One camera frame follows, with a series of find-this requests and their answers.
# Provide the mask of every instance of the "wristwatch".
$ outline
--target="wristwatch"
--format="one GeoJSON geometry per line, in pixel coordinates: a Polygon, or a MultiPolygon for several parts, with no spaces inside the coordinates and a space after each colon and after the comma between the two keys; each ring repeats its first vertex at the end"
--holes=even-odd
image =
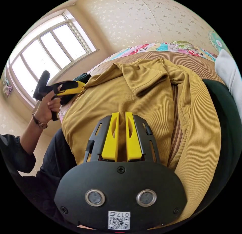
{"type": "Polygon", "coordinates": [[[46,129],[46,128],[48,127],[47,124],[39,122],[39,120],[37,120],[37,119],[35,118],[35,114],[34,114],[34,113],[32,114],[32,116],[33,116],[33,120],[34,120],[34,122],[39,126],[39,128],[40,128],[41,130],[46,129]]]}

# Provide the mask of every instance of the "window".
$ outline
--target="window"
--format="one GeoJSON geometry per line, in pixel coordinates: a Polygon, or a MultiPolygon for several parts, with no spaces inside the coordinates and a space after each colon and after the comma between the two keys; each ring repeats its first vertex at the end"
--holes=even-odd
{"type": "Polygon", "coordinates": [[[74,17],[65,10],[32,30],[15,47],[8,60],[9,72],[24,96],[32,98],[44,70],[50,80],[95,47],[74,17]]]}

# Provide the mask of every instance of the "window frame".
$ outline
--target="window frame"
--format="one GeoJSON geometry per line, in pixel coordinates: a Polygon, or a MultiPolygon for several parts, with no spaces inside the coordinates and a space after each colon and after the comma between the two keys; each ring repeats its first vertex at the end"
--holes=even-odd
{"type": "MultiPolygon", "coordinates": [[[[60,76],[62,76],[68,69],[70,69],[73,65],[75,65],[77,62],[79,62],[82,58],[86,57],[87,55],[90,55],[96,51],[99,51],[96,46],[94,45],[94,43],[91,41],[91,39],[89,38],[89,36],[87,35],[87,33],[84,31],[84,33],[86,34],[86,36],[88,37],[88,39],[90,40],[92,46],[94,47],[95,50],[91,50],[89,48],[89,46],[87,45],[87,43],[85,42],[85,40],[83,39],[82,35],[80,34],[80,32],[78,31],[78,29],[74,26],[74,24],[72,23],[72,18],[69,19],[66,15],[65,15],[65,11],[66,10],[61,10],[57,13],[53,13],[52,16],[48,16],[48,20],[53,19],[57,16],[62,15],[64,17],[64,21],[55,24],[54,26],[46,29],[45,31],[41,32],[40,34],[38,34],[35,38],[33,38],[30,42],[28,42],[21,50],[20,52],[16,55],[16,57],[12,60],[12,62],[10,62],[10,58],[7,61],[6,64],[6,76],[9,78],[10,82],[12,83],[13,87],[18,91],[19,96],[21,96],[21,98],[25,101],[25,105],[27,105],[30,108],[34,108],[37,104],[37,101],[34,100],[28,93],[27,91],[23,88],[23,86],[21,85],[21,83],[19,82],[17,76],[15,75],[12,65],[15,62],[15,60],[20,57],[24,63],[24,65],[26,66],[26,68],[28,69],[30,75],[36,80],[36,82],[38,82],[38,78],[37,76],[34,74],[34,72],[30,69],[30,67],[28,66],[26,60],[24,59],[23,56],[23,52],[25,49],[27,49],[35,40],[38,40],[39,43],[41,44],[41,46],[43,47],[43,49],[45,50],[45,52],[47,53],[47,55],[49,56],[49,58],[53,61],[53,63],[59,68],[59,72],[48,82],[48,85],[53,84],[60,76]],[[61,27],[63,25],[67,25],[70,30],[72,31],[72,33],[74,34],[74,36],[77,38],[77,40],[80,42],[80,44],[82,45],[82,47],[84,48],[84,50],[86,51],[85,54],[83,54],[82,56],[80,56],[79,58],[77,58],[76,60],[74,60],[70,54],[68,53],[68,51],[65,49],[65,47],[61,44],[61,42],[59,41],[59,39],[57,38],[57,36],[55,35],[55,33],[53,32],[54,29],[61,27]],[[44,36],[47,33],[51,33],[52,36],[54,37],[54,39],[56,40],[56,42],[59,44],[59,46],[61,47],[61,49],[64,51],[64,53],[67,55],[67,57],[70,59],[70,63],[68,65],[66,65],[64,68],[62,68],[57,62],[56,60],[53,58],[53,56],[51,55],[51,53],[47,50],[47,48],[45,47],[43,41],[41,40],[41,37],[44,36]]],[[[27,34],[25,34],[21,40],[23,38],[25,38],[26,36],[28,36],[28,34],[33,31],[34,29],[36,29],[37,27],[39,27],[41,24],[45,23],[46,18],[42,19],[42,22],[38,22],[38,25],[34,28],[32,28],[31,30],[28,31],[27,34]]]]}

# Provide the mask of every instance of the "bed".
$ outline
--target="bed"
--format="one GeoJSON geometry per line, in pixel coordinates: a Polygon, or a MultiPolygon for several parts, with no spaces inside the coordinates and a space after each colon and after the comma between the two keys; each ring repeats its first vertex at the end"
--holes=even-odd
{"type": "MultiPolygon", "coordinates": [[[[111,55],[99,65],[91,69],[88,74],[90,74],[91,76],[101,74],[105,70],[107,70],[113,63],[117,62],[128,64],[131,62],[135,62],[137,59],[154,60],[158,58],[165,58],[174,64],[183,65],[193,70],[202,79],[216,80],[224,84],[224,82],[215,72],[216,57],[216,55],[206,51],[205,49],[195,47],[189,42],[184,41],[144,44],[123,49],[120,52],[111,55]]],[[[177,110],[177,86],[172,85],[172,90],[175,105],[175,118],[169,162],[174,158],[183,139],[177,110]]],[[[61,121],[68,109],[73,105],[78,97],[79,95],[76,95],[74,98],[72,98],[71,101],[69,101],[68,104],[63,105],[60,108],[59,117],[61,121]]]]}

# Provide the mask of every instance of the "white pillow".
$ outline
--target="white pillow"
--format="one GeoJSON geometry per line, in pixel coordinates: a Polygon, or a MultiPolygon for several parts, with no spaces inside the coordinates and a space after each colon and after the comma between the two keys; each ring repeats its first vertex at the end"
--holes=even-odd
{"type": "Polygon", "coordinates": [[[233,96],[242,122],[242,78],[235,60],[224,49],[216,58],[215,71],[233,96]]]}

